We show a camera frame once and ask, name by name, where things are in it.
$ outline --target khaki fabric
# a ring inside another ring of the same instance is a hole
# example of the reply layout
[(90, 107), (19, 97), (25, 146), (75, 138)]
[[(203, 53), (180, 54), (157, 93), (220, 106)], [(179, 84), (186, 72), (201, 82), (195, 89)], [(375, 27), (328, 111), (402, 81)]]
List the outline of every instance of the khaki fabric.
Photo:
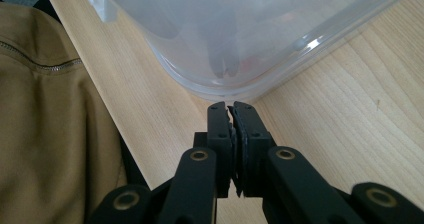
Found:
[(83, 223), (126, 183), (118, 131), (62, 26), (0, 3), (0, 223)]

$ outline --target wood grain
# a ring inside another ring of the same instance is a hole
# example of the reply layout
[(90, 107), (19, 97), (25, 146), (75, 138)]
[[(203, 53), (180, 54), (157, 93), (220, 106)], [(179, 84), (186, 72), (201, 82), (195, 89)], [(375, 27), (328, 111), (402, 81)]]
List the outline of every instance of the wood grain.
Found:
[[(174, 175), (206, 107), (160, 67), (123, 13), (51, 0), (137, 164), (154, 188)], [(255, 103), (279, 145), (335, 187), (374, 181), (424, 208), (424, 1), (401, 0)], [(218, 223), (264, 223), (259, 199), (219, 200)]]

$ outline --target zipper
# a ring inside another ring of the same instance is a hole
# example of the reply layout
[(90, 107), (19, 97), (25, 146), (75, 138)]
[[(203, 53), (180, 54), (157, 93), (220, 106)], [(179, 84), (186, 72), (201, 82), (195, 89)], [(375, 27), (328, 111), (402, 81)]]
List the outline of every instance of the zipper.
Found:
[(56, 65), (56, 66), (41, 65), (41, 64), (33, 61), (31, 58), (29, 58), (27, 55), (25, 55), (24, 53), (22, 53), (21, 51), (19, 51), (18, 49), (16, 49), (12, 45), (9, 45), (5, 42), (0, 41), (0, 47), (6, 49), (8, 51), (11, 51), (11, 52), (18, 54), (19, 56), (21, 56), (21, 57), (25, 58), (27, 61), (29, 61), (35, 68), (41, 69), (41, 70), (57, 72), (57, 71), (60, 71), (60, 70), (63, 70), (63, 69), (66, 69), (66, 68), (69, 68), (69, 67), (72, 67), (72, 66), (75, 66), (75, 65), (82, 64), (81, 58), (77, 58), (77, 59), (74, 59), (74, 60), (64, 62), (64, 63), (59, 64), (59, 65)]

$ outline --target plastic container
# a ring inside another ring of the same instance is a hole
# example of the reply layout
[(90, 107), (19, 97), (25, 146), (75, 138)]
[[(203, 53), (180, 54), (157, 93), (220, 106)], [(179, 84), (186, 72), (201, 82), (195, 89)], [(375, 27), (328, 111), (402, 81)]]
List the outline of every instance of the plastic container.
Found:
[(396, 0), (112, 0), (166, 71), (213, 101), (257, 97)]

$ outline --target wooden table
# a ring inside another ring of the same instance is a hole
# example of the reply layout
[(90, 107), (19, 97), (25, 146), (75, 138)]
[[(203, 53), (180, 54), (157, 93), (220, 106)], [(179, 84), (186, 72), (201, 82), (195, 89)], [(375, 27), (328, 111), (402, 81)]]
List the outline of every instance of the wooden table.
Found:
[[(151, 188), (174, 175), (211, 103), (171, 79), (124, 14), (51, 0)], [(424, 208), (424, 0), (401, 0), (255, 103), (278, 145), (330, 184), (373, 181)], [(219, 200), (218, 223), (264, 223), (261, 201)]]

